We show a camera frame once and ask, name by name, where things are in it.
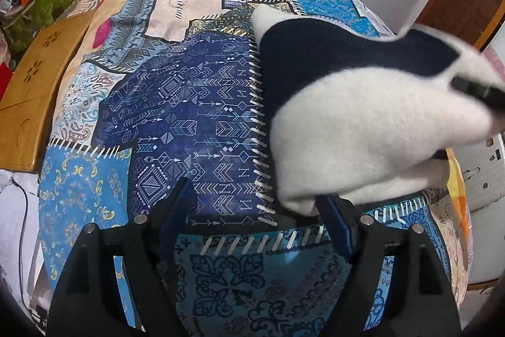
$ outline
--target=black fabric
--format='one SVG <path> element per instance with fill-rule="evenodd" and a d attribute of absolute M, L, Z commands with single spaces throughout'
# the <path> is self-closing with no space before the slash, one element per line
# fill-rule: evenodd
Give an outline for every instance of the black fabric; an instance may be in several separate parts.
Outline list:
<path fill-rule="evenodd" d="M 417 30 L 395 41 L 379 42 L 310 18 L 272 26 L 259 51 L 267 121 L 296 92 L 331 73 L 381 67 L 427 77 L 440 74 L 459 57 L 443 41 Z"/>

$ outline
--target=arrow pattern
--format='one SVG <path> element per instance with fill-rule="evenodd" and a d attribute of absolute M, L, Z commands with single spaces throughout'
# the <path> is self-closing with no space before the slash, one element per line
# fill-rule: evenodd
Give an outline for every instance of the arrow pattern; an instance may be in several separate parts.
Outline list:
<path fill-rule="evenodd" d="M 189 225 L 247 225 L 265 218 L 256 206 L 268 206 L 268 173 L 254 173 L 260 166 L 253 160 L 266 165 L 268 158 L 261 155 L 264 136 L 251 120 L 258 105 L 249 95 L 257 95 L 261 84 L 249 71 L 257 70 L 257 61 L 249 38 L 197 32 L 166 45 L 103 99 L 93 143 L 134 146 L 130 217 L 148 212 L 186 176 L 199 198 Z"/>

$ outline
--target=silver bolt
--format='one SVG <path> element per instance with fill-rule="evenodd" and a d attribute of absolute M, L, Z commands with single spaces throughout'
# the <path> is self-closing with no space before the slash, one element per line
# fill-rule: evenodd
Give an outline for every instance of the silver bolt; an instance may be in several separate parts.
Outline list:
<path fill-rule="evenodd" d="M 136 215 L 133 218 L 133 223 L 135 224 L 144 224 L 147 221 L 147 215 Z"/>
<path fill-rule="evenodd" d="M 424 231 L 424 227 L 421 226 L 419 223 L 414 223 L 412 225 L 412 230 L 415 231 L 417 234 L 421 234 Z"/>
<path fill-rule="evenodd" d="M 93 231 L 97 228 L 97 225 L 95 223 L 88 223 L 87 225 L 84 226 L 84 233 L 93 233 Z"/>
<path fill-rule="evenodd" d="M 362 215 L 359 218 L 359 221 L 362 222 L 363 224 L 367 225 L 367 226 L 370 226 L 371 224 L 373 224 L 374 220 L 375 219 L 372 216 L 369 216 L 369 215 Z"/>

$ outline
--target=patchwork tablecloth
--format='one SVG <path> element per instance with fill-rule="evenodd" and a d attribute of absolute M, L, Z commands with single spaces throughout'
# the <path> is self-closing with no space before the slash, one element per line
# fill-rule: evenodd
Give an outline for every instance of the patchwork tablecloth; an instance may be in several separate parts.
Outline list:
<path fill-rule="evenodd" d="M 260 3 L 392 36 L 359 0 L 103 0 L 62 81 L 41 172 L 52 286 L 85 223 L 114 227 L 148 213 L 186 176 L 198 203 L 175 246 L 171 298 L 190 335 L 317 335 L 350 266 L 316 219 L 266 212 L 274 182 L 250 25 Z M 447 190 L 366 212 L 396 227 L 423 224 L 463 300 L 466 240 Z M 392 263 L 367 328 L 382 316 Z M 132 322 L 120 258 L 116 271 Z"/>

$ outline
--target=black cable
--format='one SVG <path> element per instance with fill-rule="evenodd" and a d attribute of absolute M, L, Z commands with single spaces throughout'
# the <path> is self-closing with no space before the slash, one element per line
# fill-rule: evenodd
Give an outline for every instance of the black cable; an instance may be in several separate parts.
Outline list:
<path fill-rule="evenodd" d="M 19 248 L 18 248 L 18 275 L 19 275 L 19 292 L 21 293 L 21 302 L 23 303 L 24 308 L 26 311 L 30 314 L 32 319 L 36 321 L 37 323 L 41 324 L 41 319 L 38 315 L 34 314 L 26 305 L 25 299 L 23 297 L 23 281 L 22 281 L 22 265 L 23 265 L 23 255 L 22 255 L 22 250 L 23 250 L 23 239 L 25 236 L 25 228 L 26 228 L 26 220 L 28 218 L 28 195 L 26 194 L 26 191 L 23 189 L 23 187 L 11 177 L 12 184 L 18 188 L 20 188 L 25 195 L 25 214 L 23 216 L 23 223 L 21 225 L 21 234 L 19 236 Z"/>

